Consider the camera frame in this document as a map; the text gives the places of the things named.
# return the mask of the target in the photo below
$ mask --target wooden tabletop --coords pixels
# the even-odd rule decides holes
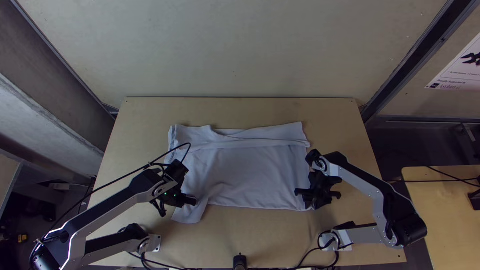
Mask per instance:
[[[440,166],[435,169],[460,179],[476,178],[480,165]],[[451,180],[427,167],[406,167],[405,181]],[[467,197],[479,187],[462,182],[406,183],[420,217],[425,221],[428,253],[435,270],[471,270],[479,267],[480,211]]]
[[[129,173],[168,150],[170,126],[213,125],[219,129],[250,129],[301,121],[312,149],[327,154],[343,153],[349,161],[380,177],[365,126],[353,99],[322,98],[163,98],[132,97],[123,101],[96,187]],[[93,206],[125,188],[132,178],[94,194]],[[91,238],[116,233],[131,223],[162,235],[160,252],[147,259],[182,268],[231,268],[235,255],[247,256],[251,268],[289,268],[317,246],[318,234],[349,221],[374,222],[372,202],[359,191],[341,183],[340,200],[317,211],[265,210],[209,205],[202,220],[181,224],[170,220],[172,208],[161,218],[149,203],[137,204],[93,233]],[[326,266],[335,255],[315,251],[306,265]],[[357,244],[342,251],[338,265],[369,265],[405,262],[403,250],[383,244]],[[140,261],[126,253],[95,263],[105,266],[136,266]]]

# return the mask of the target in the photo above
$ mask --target white t-shirt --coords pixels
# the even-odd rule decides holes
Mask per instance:
[[[197,205],[176,208],[172,220],[192,224],[201,220],[207,204],[258,209],[306,211],[296,188],[308,189],[305,161],[310,143],[302,123],[253,129],[212,129],[210,125],[175,125],[168,133],[169,149],[191,143],[183,164],[189,169],[182,192]],[[176,150],[165,162],[182,160]]]

